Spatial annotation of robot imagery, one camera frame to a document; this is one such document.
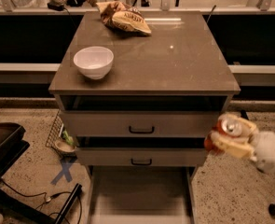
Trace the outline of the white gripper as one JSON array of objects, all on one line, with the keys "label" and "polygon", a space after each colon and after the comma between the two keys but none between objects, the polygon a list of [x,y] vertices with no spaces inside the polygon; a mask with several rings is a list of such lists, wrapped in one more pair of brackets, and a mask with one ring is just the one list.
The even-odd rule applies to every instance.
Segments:
[{"label": "white gripper", "polygon": [[260,132],[253,148],[249,140],[257,133],[257,126],[248,119],[226,113],[219,117],[219,132],[211,132],[209,136],[218,149],[238,159],[254,156],[259,171],[275,175],[275,132]]}]

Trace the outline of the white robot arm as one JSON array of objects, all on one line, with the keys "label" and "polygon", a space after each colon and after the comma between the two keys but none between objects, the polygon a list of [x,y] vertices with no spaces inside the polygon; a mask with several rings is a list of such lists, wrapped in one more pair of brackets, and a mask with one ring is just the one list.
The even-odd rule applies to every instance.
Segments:
[{"label": "white robot arm", "polygon": [[275,175],[275,132],[260,131],[255,123],[225,113],[205,138],[208,150],[249,160],[264,173]]}]

